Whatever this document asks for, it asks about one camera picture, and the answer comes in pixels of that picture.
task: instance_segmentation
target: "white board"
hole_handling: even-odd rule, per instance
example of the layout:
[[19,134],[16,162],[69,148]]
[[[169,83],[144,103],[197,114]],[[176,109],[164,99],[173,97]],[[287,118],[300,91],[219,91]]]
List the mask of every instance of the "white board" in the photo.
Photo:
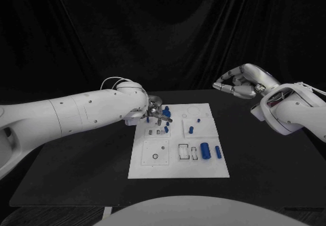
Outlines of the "white board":
[[[147,123],[145,119],[141,119],[135,127],[128,179],[229,178],[209,104],[167,106],[173,119],[167,126],[167,133],[164,132],[166,122],[163,121],[161,125],[157,126],[157,119],[153,117],[150,118],[150,123]],[[189,134],[190,126],[193,126],[193,134]],[[202,143],[209,144],[209,159],[202,158]],[[189,159],[180,159],[179,144],[187,145]],[[218,159],[215,146],[219,146],[221,159]],[[192,147],[196,148],[197,159],[192,156],[192,150],[195,150]]]

